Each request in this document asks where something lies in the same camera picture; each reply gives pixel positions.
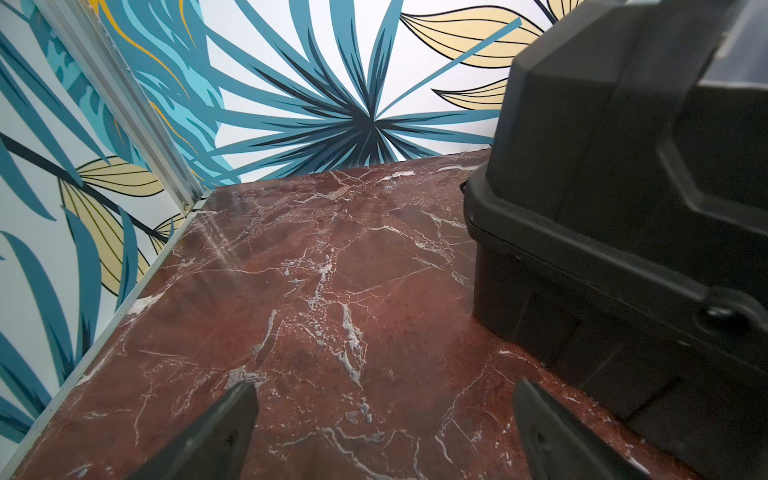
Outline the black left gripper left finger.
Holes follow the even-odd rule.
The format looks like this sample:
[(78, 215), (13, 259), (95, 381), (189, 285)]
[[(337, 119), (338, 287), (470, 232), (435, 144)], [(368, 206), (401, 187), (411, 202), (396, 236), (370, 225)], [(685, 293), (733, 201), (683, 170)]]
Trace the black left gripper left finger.
[(129, 477), (238, 479), (258, 413), (255, 386), (241, 381)]

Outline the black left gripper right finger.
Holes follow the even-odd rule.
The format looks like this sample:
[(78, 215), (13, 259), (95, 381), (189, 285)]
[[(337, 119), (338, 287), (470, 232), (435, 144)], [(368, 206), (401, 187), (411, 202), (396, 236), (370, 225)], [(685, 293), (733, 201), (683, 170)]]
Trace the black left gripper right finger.
[(513, 395), (515, 421), (534, 479), (646, 479), (539, 385), (526, 378)]

